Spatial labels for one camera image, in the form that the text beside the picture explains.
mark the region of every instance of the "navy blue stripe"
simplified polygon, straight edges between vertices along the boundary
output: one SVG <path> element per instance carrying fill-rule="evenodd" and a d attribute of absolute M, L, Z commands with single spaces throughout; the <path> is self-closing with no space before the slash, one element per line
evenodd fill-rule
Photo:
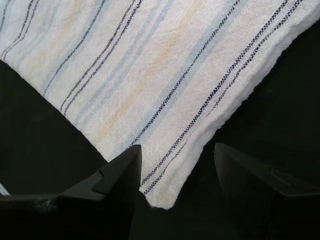
<path fill-rule="evenodd" d="M 32 3 L 34 2 L 34 0 L 31 0 L 31 2 L 29 3 L 28 5 L 28 9 L 26 11 L 26 15 L 25 15 L 25 18 L 24 18 L 24 22 L 22 24 L 22 28 L 21 28 L 21 31 L 19 33 L 19 35 L 16 37 L 16 39 L 13 41 L 13 43 L 11 43 L 1 54 L 1 59 L 2 59 L 2 56 L 5 54 L 5 52 L 7 52 L 7 50 L 13 45 L 16 43 L 16 41 L 18 41 L 18 39 L 21 37 L 22 35 L 22 32 L 23 30 L 25 29 L 25 26 L 26 26 L 26 23 L 28 21 L 28 18 L 29 18 L 29 12 L 30 12 L 30 9 L 31 9 L 31 6 L 32 6 Z"/>
<path fill-rule="evenodd" d="M 228 91 L 228 89 L 235 83 L 236 79 L 238 78 L 238 76 L 240 75 L 241 71 L 244 70 L 249 63 L 254 59 L 255 55 L 257 54 L 257 52 L 259 51 L 260 47 L 262 46 L 262 44 L 264 42 L 266 42 L 268 40 L 268 38 L 271 36 L 271 34 L 273 34 L 277 29 L 279 29 L 287 20 L 288 18 L 291 16 L 291 14 L 297 9 L 297 7 L 299 6 L 299 4 L 302 2 L 303 0 L 297 0 L 294 5 L 292 6 L 292 8 L 289 10 L 289 12 L 283 17 L 283 19 L 276 25 L 276 27 L 268 34 L 266 35 L 262 41 L 258 44 L 258 46 L 254 49 L 254 51 L 252 52 L 252 54 L 250 55 L 250 57 L 247 59 L 247 61 L 243 64 L 243 66 L 237 71 L 235 77 L 233 78 L 233 80 L 230 82 L 230 84 L 227 86 L 227 88 L 224 90 L 224 92 L 221 94 L 221 96 L 218 98 L 217 102 L 214 104 L 214 106 L 212 107 L 212 110 L 214 108 L 216 108 L 220 101 L 223 99 L 224 95 L 226 94 L 226 92 Z M 201 115 L 201 113 L 203 112 L 203 110 L 206 108 L 206 106 L 208 105 L 208 103 L 210 102 L 210 100 L 212 99 L 213 95 L 210 94 L 209 97 L 207 98 L 207 100 L 204 102 L 204 104 L 202 105 L 202 107 L 200 108 L 199 112 L 197 113 L 197 115 L 193 118 L 193 120 L 191 121 L 191 123 L 188 125 L 188 127 L 184 130 L 183 134 L 177 139 L 177 141 L 175 142 L 175 146 L 177 146 L 177 144 L 179 143 L 179 141 L 183 138 L 183 136 L 190 130 L 190 128 L 194 125 L 194 123 L 197 121 L 197 119 L 199 118 L 199 116 Z M 165 169 L 162 171 L 162 173 L 160 174 L 160 176 L 143 192 L 144 195 L 146 195 L 147 193 L 149 193 L 151 191 L 151 189 L 159 182 L 159 180 L 162 178 L 162 176 L 165 174 L 166 169 L 168 168 L 169 164 L 180 154 L 180 152 L 182 151 L 182 149 L 184 148 L 184 146 L 186 145 L 186 143 L 184 143 L 184 145 L 178 150 L 177 154 L 170 160 L 170 162 L 167 164 L 167 166 L 165 167 Z"/>
<path fill-rule="evenodd" d="M 167 102 L 170 100 L 170 98 L 172 97 L 172 95 L 175 93 L 175 91 L 177 90 L 177 88 L 179 87 L 179 85 L 182 83 L 182 81 L 184 80 L 184 78 L 187 76 L 187 74 L 189 73 L 189 71 L 191 70 L 191 68 L 194 66 L 194 64 L 196 63 L 196 61 L 198 60 L 198 58 L 200 57 L 200 55 L 205 51 L 205 49 L 207 48 L 207 46 L 209 45 L 209 43 L 211 42 L 211 40 L 215 37 L 215 35 L 217 34 L 217 32 L 221 29 L 221 27 L 225 24 L 225 22 L 227 21 L 228 17 L 231 15 L 231 13 L 235 10 L 237 4 L 240 2 L 240 0 L 237 0 L 231 7 L 230 11 L 227 13 L 227 15 L 224 17 L 224 19 L 220 22 L 220 24 L 218 25 L 218 27 L 213 31 L 213 33 L 211 34 L 211 36 L 207 39 L 207 41 L 205 42 L 205 44 L 203 45 L 203 47 L 201 48 L 201 50 L 199 51 L 199 53 L 196 55 L 196 57 L 194 58 L 193 62 L 190 64 L 190 66 L 186 69 L 186 71 L 183 73 L 183 75 L 180 77 L 180 79 L 178 80 L 178 82 L 174 85 L 173 89 L 170 91 L 170 93 L 168 94 L 168 96 L 165 98 L 165 100 L 162 102 L 161 106 L 159 107 L 159 109 L 156 111 L 156 113 L 153 115 L 153 117 L 150 119 L 150 121 L 146 124 L 146 126 L 141 130 L 141 132 L 138 134 L 138 136 L 136 136 L 136 138 L 132 141 L 132 143 L 126 148 L 130 148 L 132 147 L 138 140 L 139 138 L 144 134 L 144 132 L 151 126 L 151 124 L 155 121 L 155 119 L 157 118 L 157 116 L 160 114 L 160 112 L 162 111 L 162 109 L 166 106 Z"/>
<path fill-rule="evenodd" d="M 13 45 L 8 49 L 8 51 L 6 51 L 6 53 L 5 53 L 4 57 L 3 57 L 3 61 L 4 61 L 4 62 L 6 62 L 7 54 L 8 54 L 17 44 L 19 44 L 23 39 L 25 39 L 26 34 L 27 34 L 27 32 L 28 32 L 28 30 L 29 30 L 29 27 L 30 27 L 30 25 L 31 25 L 32 19 L 33 19 L 34 16 L 35 16 L 35 12 L 36 12 L 36 9 L 37 9 L 37 6 L 38 6 L 39 1 L 40 1 L 40 0 L 37 0 L 36 4 L 35 4 L 35 6 L 34 6 L 34 9 L 33 9 L 33 11 L 32 11 L 32 15 L 31 15 L 31 17 L 30 17 L 29 24 L 28 24 L 28 26 L 26 27 L 26 30 L 25 30 L 25 32 L 24 32 L 23 37 L 22 37 L 19 41 L 17 41 L 15 44 L 13 44 Z"/>
<path fill-rule="evenodd" d="M 163 177 L 163 175 L 165 174 L 169 164 L 181 153 L 182 149 L 184 149 L 185 145 L 187 144 L 187 142 L 185 142 L 183 144 L 183 146 L 179 149 L 179 151 L 174 155 L 174 157 L 170 160 L 170 162 L 165 166 L 164 170 L 161 172 L 161 174 L 156 178 L 156 180 L 153 181 L 153 183 L 151 183 L 150 186 L 147 187 L 147 189 L 143 192 L 144 195 L 147 195 L 151 189 L 154 188 L 154 186 L 160 181 L 160 179 Z"/>
<path fill-rule="evenodd" d="M 141 184 L 143 185 L 155 172 L 160 168 L 160 166 L 165 162 L 167 157 L 172 153 L 172 151 L 176 148 L 178 143 L 183 139 L 185 134 L 189 131 L 189 129 L 195 124 L 198 117 L 201 115 L 203 110 L 206 108 L 210 100 L 213 98 L 213 96 L 217 93 L 217 91 L 220 89 L 220 87 L 223 85 L 223 83 L 227 80 L 231 72 L 235 69 L 235 67 L 238 65 L 238 63 L 241 61 L 241 59 L 246 55 L 246 53 L 249 51 L 249 49 L 252 47 L 252 45 L 257 41 L 257 39 L 264 33 L 264 31 L 269 27 L 269 25 L 273 22 L 273 20 L 276 18 L 276 16 L 281 12 L 281 10 L 286 6 L 288 3 L 288 0 L 285 0 L 280 7 L 274 12 L 274 14 L 271 16 L 271 18 L 263 25 L 263 27 L 260 29 L 260 31 L 255 35 L 255 37 L 251 40 L 251 42 L 246 46 L 246 48 L 240 53 L 240 55 L 236 58 L 234 63 L 231 65 L 231 67 L 227 70 L 226 74 L 223 76 L 222 80 L 218 83 L 218 85 L 214 88 L 214 90 L 210 93 L 208 99 L 204 102 L 203 106 L 200 108 L 197 115 L 193 118 L 191 123 L 188 125 L 186 130 L 181 134 L 181 136 L 175 141 L 175 143 L 172 145 L 172 147 L 169 149 L 169 151 L 165 154 L 165 156 L 161 159 L 161 161 L 158 163 L 158 165 L 142 180 Z"/>
<path fill-rule="evenodd" d="M 6 18 L 6 11 L 7 11 L 7 8 L 8 8 L 8 5 L 10 3 L 11 0 L 8 0 L 5 4 L 5 7 L 3 9 L 3 15 L 2 15 L 2 20 L 1 20 L 1 25 L 0 25 L 0 33 L 1 33 L 1 30 L 4 26 L 4 23 L 5 23 L 5 18 Z"/>
<path fill-rule="evenodd" d="M 80 40 L 80 42 L 77 44 L 77 46 L 72 50 L 72 52 L 70 52 L 70 54 L 66 57 L 66 59 L 60 64 L 60 66 L 58 67 L 58 69 L 55 71 L 55 74 L 53 75 L 53 77 L 50 79 L 48 85 L 45 87 L 44 92 L 43 92 L 43 96 L 46 95 L 48 88 L 50 87 L 52 81 L 54 80 L 54 78 L 57 76 L 57 74 L 60 72 L 61 68 L 63 67 L 63 65 L 71 58 L 71 56 L 77 51 L 77 49 L 81 46 L 81 44 L 85 41 L 87 35 L 89 34 L 91 28 L 93 27 L 93 25 L 95 24 L 98 15 L 101 12 L 102 7 L 104 6 L 106 0 L 102 0 L 101 5 L 98 9 L 98 11 L 96 12 L 90 26 L 88 27 L 88 29 L 86 30 L 86 32 L 84 33 L 82 39 Z"/>
<path fill-rule="evenodd" d="M 82 92 L 83 89 L 85 89 L 85 87 L 87 86 L 87 84 L 90 82 L 90 80 L 94 77 L 94 75 L 96 75 L 96 73 L 99 71 L 99 69 L 103 66 L 103 64 L 106 62 L 106 60 L 108 59 L 108 57 L 111 55 L 111 53 L 114 51 L 115 47 L 117 46 L 118 42 L 120 41 L 122 35 L 125 33 L 125 31 L 127 30 L 128 26 L 130 25 L 130 22 L 132 20 L 132 18 L 134 17 L 134 15 L 136 14 L 136 11 L 140 8 L 140 5 L 142 3 L 143 0 L 140 0 L 139 3 L 136 5 L 136 7 L 133 9 L 131 16 L 129 17 L 128 21 L 126 22 L 126 25 L 124 26 L 120 36 L 118 37 L 118 39 L 116 40 L 116 42 L 114 43 L 114 45 L 112 46 L 111 50 L 108 52 L 108 54 L 104 57 L 104 59 L 102 60 L 102 62 L 99 64 L 99 66 L 94 70 L 94 72 L 91 74 L 91 76 L 88 78 L 88 80 L 83 84 L 83 86 L 76 92 L 76 94 L 73 96 L 72 100 L 68 103 L 68 105 L 66 106 L 63 115 L 66 116 L 67 111 L 69 109 L 69 107 L 71 106 L 71 104 L 74 102 L 74 100 L 76 99 L 76 97 Z"/>
<path fill-rule="evenodd" d="M 107 49 L 109 48 L 111 42 L 114 40 L 114 38 L 116 37 L 122 23 L 124 22 L 128 12 L 130 11 L 131 7 L 134 5 L 136 0 L 133 0 L 132 3 L 130 4 L 130 6 L 128 7 L 128 9 L 125 11 L 124 15 L 122 16 L 122 19 L 118 25 L 118 27 L 115 29 L 112 37 L 109 39 L 108 44 L 105 46 L 105 48 L 103 49 L 103 51 L 100 53 L 100 55 L 94 60 L 93 64 L 85 71 L 85 73 L 82 75 L 82 77 L 80 78 L 79 81 L 76 82 L 76 84 L 74 85 L 74 87 L 71 89 L 71 91 L 69 92 L 68 96 L 65 98 L 65 100 L 63 101 L 63 103 L 61 104 L 60 107 L 60 112 L 62 111 L 62 108 L 64 107 L 66 101 L 68 100 L 68 98 L 70 98 L 71 94 L 74 92 L 74 90 L 76 90 L 76 88 L 78 87 L 78 85 L 82 82 L 82 80 L 87 76 L 88 72 L 97 64 L 98 60 L 101 58 L 101 56 L 107 51 Z"/>

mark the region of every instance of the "white towel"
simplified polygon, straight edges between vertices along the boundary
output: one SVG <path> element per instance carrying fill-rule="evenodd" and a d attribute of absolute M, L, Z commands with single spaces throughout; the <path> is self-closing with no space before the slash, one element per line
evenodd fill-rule
<path fill-rule="evenodd" d="M 168 209 L 319 16 L 319 0 L 0 0 L 0 57 L 107 161 L 140 144 L 140 191 Z"/>

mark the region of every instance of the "dark background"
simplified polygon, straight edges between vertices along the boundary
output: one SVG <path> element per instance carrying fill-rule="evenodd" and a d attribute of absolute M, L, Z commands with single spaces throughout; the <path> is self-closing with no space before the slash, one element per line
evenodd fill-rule
<path fill-rule="evenodd" d="M 318 22 L 282 53 L 204 147 L 172 209 L 151 208 L 139 194 L 130 239 L 240 239 L 221 196 L 216 142 L 320 186 L 319 56 Z M 77 129 L 0 62 L 0 183 L 9 193 L 59 193 L 105 163 Z"/>

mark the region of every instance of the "yellow stripe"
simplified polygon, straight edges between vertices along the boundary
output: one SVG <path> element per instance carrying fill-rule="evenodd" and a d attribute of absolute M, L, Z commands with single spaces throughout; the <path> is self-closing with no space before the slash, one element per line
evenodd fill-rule
<path fill-rule="evenodd" d="M 52 50 L 56 47 L 57 44 L 59 44 L 61 42 L 61 39 L 63 39 L 66 35 L 66 33 L 70 32 L 71 27 L 73 26 L 77 15 L 78 15 L 78 11 L 80 9 L 81 3 L 83 0 L 73 0 L 73 5 L 71 7 L 71 11 L 69 13 L 69 17 L 67 19 L 66 24 L 64 25 L 64 28 L 62 30 L 62 32 L 59 34 L 59 36 L 54 40 L 53 43 L 51 43 L 51 45 L 47 48 L 49 50 Z M 40 55 L 39 57 L 36 58 L 37 61 L 34 62 L 34 64 L 29 68 L 29 72 L 28 72 L 28 79 L 32 80 L 34 79 L 34 72 L 36 69 L 40 69 L 41 68 L 41 64 L 44 62 L 45 58 L 47 57 L 47 55 L 50 54 L 48 51 L 43 51 L 42 55 Z"/>
<path fill-rule="evenodd" d="M 172 48 L 176 44 L 181 33 L 188 26 L 190 19 L 196 14 L 200 6 L 201 6 L 201 0 L 195 0 L 193 2 L 192 6 L 187 11 L 186 15 L 183 17 L 179 26 L 177 27 L 177 29 L 169 39 L 163 52 L 156 58 L 156 60 L 153 62 L 153 65 L 149 68 L 146 75 L 144 76 L 144 79 L 139 83 L 138 87 L 136 88 L 136 91 L 127 98 L 128 100 L 123 104 L 123 106 L 118 110 L 118 112 L 111 118 L 111 120 L 108 123 L 106 123 L 104 128 L 101 131 L 99 131 L 98 136 L 93 141 L 94 144 L 98 144 L 106 136 L 108 131 L 115 126 L 115 124 L 124 115 L 124 113 L 128 110 L 128 108 L 132 104 L 134 104 L 134 102 L 137 100 L 140 93 L 144 90 L 144 88 L 148 85 L 150 80 L 155 76 L 157 71 L 164 64 L 165 60 L 168 58 Z"/>

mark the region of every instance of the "black plastic part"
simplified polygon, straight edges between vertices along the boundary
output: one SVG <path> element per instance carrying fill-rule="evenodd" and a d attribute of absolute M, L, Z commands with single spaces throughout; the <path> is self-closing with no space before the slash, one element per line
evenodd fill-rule
<path fill-rule="evenodd" d="M 214 161 L 222 193 L 248 240 L 319 239 L 320 189 L 223 143 Z"/>
<path fill-rule="evenodd" d="M 61 194 L 0 196 L 0 239 L 128 239 L 141 164 L 134 145 Z"/>

